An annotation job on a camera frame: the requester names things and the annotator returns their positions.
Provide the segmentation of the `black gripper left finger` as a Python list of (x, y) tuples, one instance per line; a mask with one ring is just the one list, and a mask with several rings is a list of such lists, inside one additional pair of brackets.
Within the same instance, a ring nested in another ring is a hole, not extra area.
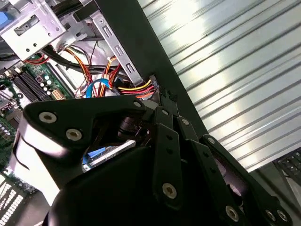
[(182, 205), (177, 116), (169, 97), (160, 103), (134, 96), (36, 102), (26, 106), (10, 164), (40, 190), (50, 207), (78, 176), (132, 148), (153, 154), (152, 192), (158, 203)]

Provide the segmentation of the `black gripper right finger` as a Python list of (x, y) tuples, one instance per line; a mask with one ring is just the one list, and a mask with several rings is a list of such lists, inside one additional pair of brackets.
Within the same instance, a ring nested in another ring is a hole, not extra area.
[(212, 136), (205, 127), (200, 132), (180, 115), (191, 113), (188, 98), (171, 96), (184, 144), (185, 159), (193, 174), (202, 178), (213, 226), (291, 226), (293, 221), (277, 197), (270, 195)]

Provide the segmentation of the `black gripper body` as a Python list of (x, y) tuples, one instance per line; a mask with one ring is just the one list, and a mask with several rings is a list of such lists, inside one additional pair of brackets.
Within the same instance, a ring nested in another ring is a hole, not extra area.
[(184, 203), (179, 211), (155, 199), (153, 152), (132, 148), (78, 176), (57, 195), (48, 226), (212, 226), (214, 215), (200, 179), (182, 163)]

